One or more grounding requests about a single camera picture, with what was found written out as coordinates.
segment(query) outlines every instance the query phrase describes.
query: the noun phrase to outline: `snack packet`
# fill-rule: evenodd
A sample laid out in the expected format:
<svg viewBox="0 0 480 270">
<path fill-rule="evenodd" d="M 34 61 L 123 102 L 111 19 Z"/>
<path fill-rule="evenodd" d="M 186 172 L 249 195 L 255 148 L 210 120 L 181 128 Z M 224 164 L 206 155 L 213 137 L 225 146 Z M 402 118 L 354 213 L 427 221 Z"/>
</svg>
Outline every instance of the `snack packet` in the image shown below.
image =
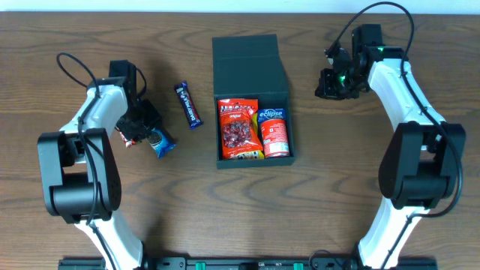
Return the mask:
<svg viewBox="0 0 480 270">
<path fill-rule="evenodd" d="M 217 106 L 223 159 L 263 159 L 257 137 L 258 100 L 230 98 L 219 100 Z"/>
</svg>

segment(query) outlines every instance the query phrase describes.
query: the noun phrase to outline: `black mount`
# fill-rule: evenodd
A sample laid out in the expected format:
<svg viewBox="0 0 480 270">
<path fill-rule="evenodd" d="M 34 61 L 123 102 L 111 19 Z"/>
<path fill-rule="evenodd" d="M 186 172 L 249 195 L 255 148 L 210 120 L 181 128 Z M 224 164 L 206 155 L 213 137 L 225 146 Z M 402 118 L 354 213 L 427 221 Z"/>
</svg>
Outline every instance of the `black mount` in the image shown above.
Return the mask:
<svg viewBox="0 0 480 270">
<path fill-rule="evenodd" d="M 461 124 L 441 124 L 462 156 L 465 130 Z M 396 209 L 404 206 L 424 206 L 432 209 L 452 195 L 457 179 L 455 158 L 442 138 L 437 141 L 434 126 L 416 122 L 400 123 L 383 156 L 378 180 L 384 197 L 391 199 Z M 422 160 L 422 146 L 435 154 L 432 160 Z"/>
<path fill-rule="evenodd" d="M 58 270 L 104 270 L 103 259 L 63 259 Z M 323 254 L 308 259 L 185 259 L 164 257 L 150 259 L 139 270 L 371 270 L 358 266 L 355 259 L 337 254 Z M 399 259 L 394 270 L 437 270 L 435 259 Z"/>
</svg>

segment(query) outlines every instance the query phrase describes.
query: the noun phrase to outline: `box lid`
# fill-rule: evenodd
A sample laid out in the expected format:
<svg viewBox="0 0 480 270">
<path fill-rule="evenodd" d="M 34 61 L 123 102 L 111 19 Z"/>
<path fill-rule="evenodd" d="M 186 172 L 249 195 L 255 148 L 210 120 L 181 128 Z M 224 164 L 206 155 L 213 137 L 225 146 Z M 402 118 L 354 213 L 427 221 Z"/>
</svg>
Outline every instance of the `box lid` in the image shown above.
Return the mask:
<svg viewBox="0 0 480 270">
<path fill-rule="evenodd" d="M 277 35 L 213 37 L 214 96 L 288 93 Z"/>
</svg>

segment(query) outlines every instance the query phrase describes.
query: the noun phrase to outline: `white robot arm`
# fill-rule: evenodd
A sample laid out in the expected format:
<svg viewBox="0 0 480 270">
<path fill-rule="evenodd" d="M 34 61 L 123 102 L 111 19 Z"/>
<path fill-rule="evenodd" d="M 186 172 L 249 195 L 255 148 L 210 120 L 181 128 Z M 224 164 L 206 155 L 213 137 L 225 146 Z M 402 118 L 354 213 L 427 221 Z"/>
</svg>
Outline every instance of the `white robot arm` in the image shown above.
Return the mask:
<svg viewBox="0 0 480 270">
<path fill-rule="evenodd" d="M 137 95 L 136 72 L 126 60 L 111 61 L 109 77 L 87 87 L 86 100 L 72 120 L 59 132 L 42 134 L 37 144 L 48 212 L 82 230 L 102 253 L 106 269 L 136 269 L 143 260 L 143 243 L 117 210 L 122 190 L 109 143 L 114 128 L 129 140 L 148 139 L 149 132 L 157 132 L 152 130 L 158 128 L 160 116 Z M 85 147 L 94 164 L 87 162 L 87 172 L 64 173 L 63 167 L 86 162 Z M 95 188 L 99 194 L 93 199 Z"/>
<path fill-rule="evenodd" d="M 390 118 L 394 136 L 379 169 L 384 197 L 371 228 L 357 247 L 364 268 L 390 269 L 397 266 L 401 248 L 421 216 L 452 193 L 457 178 L 453 155 L 434 122 L 448 131 L 460 155 L 465 133 L 460 125 L 447 124 L 428 103 L 413 78 L 410 63 L 402 61 L 402 49 L 383 44 L 380 25 L 353 30 L 352 47 L 354 59 L 339 43 L 325 51 L 333 69 L 322 71 L 316 95 L 343 100 L 373 90 Z M 436 156 L 420 160 L 421 151 Z"/>
</svg>

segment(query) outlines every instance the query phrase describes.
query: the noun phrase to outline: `blue candy wrapper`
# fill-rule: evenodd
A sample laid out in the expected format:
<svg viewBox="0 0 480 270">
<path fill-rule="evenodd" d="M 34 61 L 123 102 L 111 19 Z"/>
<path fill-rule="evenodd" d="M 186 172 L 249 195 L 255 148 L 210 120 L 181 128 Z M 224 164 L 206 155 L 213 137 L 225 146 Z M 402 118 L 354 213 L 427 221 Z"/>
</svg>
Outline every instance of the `blue candy wrapper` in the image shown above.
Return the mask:
<svg viewBox="0 0 480 270">
<path fill-rule="evenodd" d="M 198 116 L 197 109 L 195 109 L 194 102 L 192 101 L 192 97 L 190 96 L 190 92 L 188 91 L 187 82 L 182 82 L 178 85 L 175 85 L 175 93 L 177 93 L 181 106 L 185 111 L 185 116 L 187 116 L 190 129 L 193 130 L 196 127 L 202 125 L 203 121 Z"/>
<path fill-rule="evenodd" d="M 172 142 L 170 135 L 159 127 L 154 127 L 146 139 L 157 153 L 158 159 L 161 159 L 176 146 L 176 144 Z"/>
</svg>

